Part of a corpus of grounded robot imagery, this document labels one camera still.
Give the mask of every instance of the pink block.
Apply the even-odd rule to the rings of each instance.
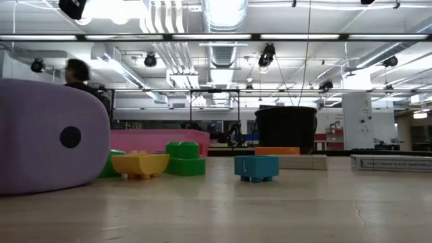
[[[165,151],[168,142],[195,141],[200,146],[200,157],[207,157],[210,134],[189,129],[112,130],[111,148],[129,153]]]

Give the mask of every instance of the white box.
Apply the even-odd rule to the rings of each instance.
[[[432,157],[404,155],[351,155],[359,170],[432,172]]]
[[[325,155],[273,155],[279,157],[280,169],[322,169],[327,170]]]

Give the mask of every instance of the toy block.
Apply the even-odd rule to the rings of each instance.
[[[162,173],[168,165],[169,155],[147,154],[132,151],[129,155],[113,156],[113,167],[118,173],[127,174],[128,179],[150,179]]]
[[[166,146],[169,163],[165,173],[177,176],[205,175],[205,159],[199,157],[196,142],[169,142]]]
[[[99,174],[98,178],[111,178],[111,177],[120,177],[122,176],[120,173],[116,172],[113,167],[113,156],[125,155],[126,153],[123,151],[111,150],[108,154],[108,160]]]
[[[320,169],[327,170],[325,155],[280,155],[280,169]]]
[[[279,175],[279,158],[275,156],[236,156],[234,174],[240,180],[253,183],[270,182]]]
[[[298,147],[256,147],[255,155],[300,155]]]

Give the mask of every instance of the black hole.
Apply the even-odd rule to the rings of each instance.
[[[76,127],[69,126],[60,134],[60,142],[68,149],[73,149],[81,142],[81,131]]]

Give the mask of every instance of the person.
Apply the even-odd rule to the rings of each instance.
[[[110,115],[111,101],[105,95],[102,95],[98,89],[90,87],[84,83],[85,81],[90,80],[90,73],[90,69],[84,61],[79,59],[69,59],[65,69],[65,86],[82,90],[98,98],[98,100],[100,100],[105,106],[108,115]]]

